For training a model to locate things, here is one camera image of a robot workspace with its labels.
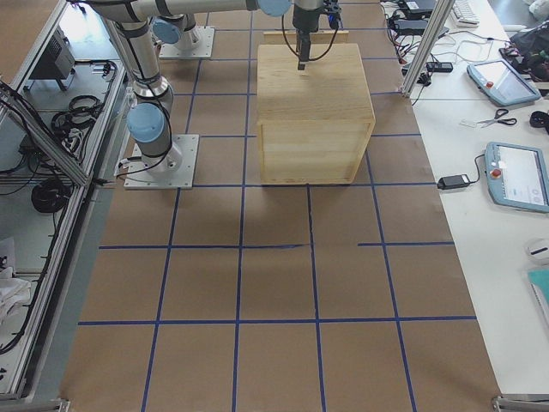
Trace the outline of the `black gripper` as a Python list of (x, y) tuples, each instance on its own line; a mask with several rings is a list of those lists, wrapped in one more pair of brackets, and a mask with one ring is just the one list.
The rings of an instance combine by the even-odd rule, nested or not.
[(319, 30), (321, 15), (328, 17), (329, 27), (336, 30), (340, 26), (341, 6), (332, 0), (296, 0), (293, 3), (293, 26), (297, 31), (298, 70), (304, 70), (310, 61), (311, 37), (309, 33)]

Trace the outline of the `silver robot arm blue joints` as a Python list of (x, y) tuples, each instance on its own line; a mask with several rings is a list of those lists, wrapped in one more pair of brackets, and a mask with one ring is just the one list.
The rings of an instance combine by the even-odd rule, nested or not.
[(114, 26), (115, 49), (133, 78), (132, 90), (138, 104), (127, 117), (127, 125), (144, 157), (160, 162), (172, 148), (170, 110), (173, 93), (161, 74), (149, 21), (160, 16), (207, 12), (261, 10), (280, 17), (289, 1), (88, 1), (88, 5)]

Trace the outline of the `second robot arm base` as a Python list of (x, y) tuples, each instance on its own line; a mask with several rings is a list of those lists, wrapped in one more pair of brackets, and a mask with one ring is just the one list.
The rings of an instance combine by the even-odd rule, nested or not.
[(155, 17), (151, 28), (157, 40), (179, 50), (190, 50), (199, 42), (193, 14)]

